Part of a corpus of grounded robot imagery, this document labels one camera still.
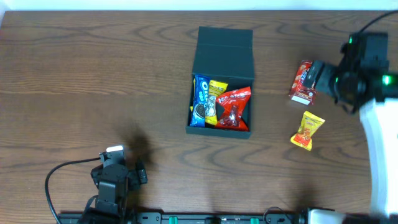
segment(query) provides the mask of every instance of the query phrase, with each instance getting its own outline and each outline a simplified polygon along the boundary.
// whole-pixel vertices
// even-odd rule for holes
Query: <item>snack package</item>
[[[216,128],[249,131],[249,128],[242,120],[242,114],[250,96],[250,86],[240,90],[229,91],[218,96],[217,103],[224,108],[224,113],[217,122]]]
[[[297,134],[294,134],[290,141],[303,147],[304,149],[311,151],[312,149],[312,139],[311,136],[318,130],[318,128],[325,122],[324,119],[311,114],[310,112],[304,112],[303,119],[301,120],[301,125],[298,128]]]
[[[209,82],[210,79],[208,77],[204,75],[195,75],[195,80],[193,82],[193,111],[190,126],[205,126],[205,107],[208,98]]]
[[[209,95],[206,102],[206,123],[216,125],[216,99],[223,94],[228,86],[227,83],[211,80],[209,84]]]
[[[298,68],[296,77],[293,82],[292,89],[289,93],[290,99],[303,103],[305,105],[313,105],[317,91],[313,87],[307,88],[303,85],[304,79],[312,65],[311,60],[303,60]]]

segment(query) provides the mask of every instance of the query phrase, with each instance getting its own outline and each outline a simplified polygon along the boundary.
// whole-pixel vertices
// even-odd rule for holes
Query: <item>blue snack package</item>
[[[193,91],[193,110],[190,126],[204,127],[206,118],[206,102],[209,92],[210,78],[204,75],[195,75]]]

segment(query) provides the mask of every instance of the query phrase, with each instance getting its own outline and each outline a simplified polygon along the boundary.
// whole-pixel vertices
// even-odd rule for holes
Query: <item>wooden table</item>
[[[59,163],[126,144],[149,182],[137,204],[165,212],[262,213],[314,205],[367,212],[369,156],[357,116],[328,96],[290,101],[302,59],[338,63],[340,46],[380,12],[6,12],[0,34],[0,223],[55,223],[44,179]],[[390,32],[397,17],[371,27]],[[254,30],[250,140],[185,134],[199,26]],[[391,68],[398,52],[390,50]],[[290,143],[303,112],[326,119],[308,152]],[[50,180],[55,209],[82,211],[90,170]]]

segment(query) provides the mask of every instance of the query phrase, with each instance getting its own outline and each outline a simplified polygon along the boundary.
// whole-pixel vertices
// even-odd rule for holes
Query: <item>black box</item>
[[[248,139],[251,135],[251,114],[254,83],[254,62],[252,51],[252,30],[199,27],[197,51],[192,69],[192,88],[190,104],[187,106],[188,122],[185,130],[188,134],[221,136]],[[193,102],[193,79],[196,74],[206,75],[212,80],[228,83],[226,91],[251,87],[252,95],[243,111],[243,121],[249,131],[234,131],[212,128],[206,123],[205,128],[191,127]],[[224,109],[216,105],[219,119]]]

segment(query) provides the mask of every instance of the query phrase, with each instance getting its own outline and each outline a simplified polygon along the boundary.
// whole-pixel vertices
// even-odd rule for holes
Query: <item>box lid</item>
[[[253,30],[199,27],[193,74],[254,79]]]

